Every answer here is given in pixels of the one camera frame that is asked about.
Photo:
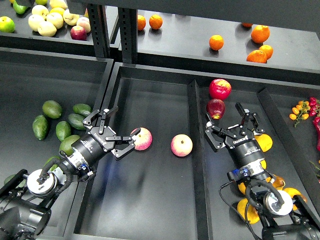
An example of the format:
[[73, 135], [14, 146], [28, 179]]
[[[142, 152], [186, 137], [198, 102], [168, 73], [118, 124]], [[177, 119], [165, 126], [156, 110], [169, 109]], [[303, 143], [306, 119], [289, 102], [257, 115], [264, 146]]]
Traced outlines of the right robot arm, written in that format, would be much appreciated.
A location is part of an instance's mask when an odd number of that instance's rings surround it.
[[207, 111], [205, 136], [214, 152], [226, 148], [236, 168], [227, 173], [228, 182], [220, 188], [244, 184], [245, 203], [234, 208], [254, 239], [258, 240], [318, 240], [320, 222], [303, 197], [288, 193], [273, 184], [275, 175], [262, 166], [265, 159], [257, 136], [264, 133], [259, 116], [237, 102], [235, 108], [241, 123], [227, 129], [215, 124], [219, 114]]

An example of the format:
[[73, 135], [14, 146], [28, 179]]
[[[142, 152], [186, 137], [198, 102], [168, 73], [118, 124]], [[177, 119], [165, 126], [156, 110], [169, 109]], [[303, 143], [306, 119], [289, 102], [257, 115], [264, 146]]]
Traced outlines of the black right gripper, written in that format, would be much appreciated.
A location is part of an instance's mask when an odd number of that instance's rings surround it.
[[[256, 112], [244, 109], [240, 102], [235, 103], [235, 108], [242, 117], [239, 133], [235, 134], [215, 125], [214, 119], [207, 112], [206, 138], [214, 152], [226, 146], [236, 168], [241, 173], [258, 175], [264, 171], [261, 161], [265, 159], [265, 155], [254, 135], [264, 134], [265, 130], [259, 127], [260, 117]], [[252, 129], [248, 128], [249, 122], [252, 123]]]

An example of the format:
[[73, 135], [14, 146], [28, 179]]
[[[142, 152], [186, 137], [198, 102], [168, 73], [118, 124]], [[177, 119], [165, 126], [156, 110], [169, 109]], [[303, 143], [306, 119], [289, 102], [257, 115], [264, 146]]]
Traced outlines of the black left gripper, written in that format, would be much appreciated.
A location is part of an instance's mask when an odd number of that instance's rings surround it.
[[118, 106], [96, 109], [84, 118], [82, 124], [90, 132], [71, 145], [71, 165], [75, 169], [92, 167], [107, 153], [112, 153], [119, 161], [135, 149], [140, 128], [135, 129], [129, 136], [116, 136], [115, 131], [109, 126], [106, 127], [106, 120], [118, 109]]

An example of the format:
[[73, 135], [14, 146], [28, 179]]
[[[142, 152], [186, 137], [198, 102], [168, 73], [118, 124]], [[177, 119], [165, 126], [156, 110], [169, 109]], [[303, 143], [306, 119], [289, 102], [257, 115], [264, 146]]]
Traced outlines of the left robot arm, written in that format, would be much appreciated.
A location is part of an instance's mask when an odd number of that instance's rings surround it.
[[51, 207], [72, 182], [87, 182], [96, 176], [96, 162], [107, 153], [121, 159], [135, 149], [141, 128], [119, 136], [106, 121], [118, 111], [94, 110], [83, 120], [88, 132], [71, 144], [71, 152], [60, 150], [43, 168], [28, 173], [22, 169], [0, 189], [0, 238], [34, 240], [46, 228]]

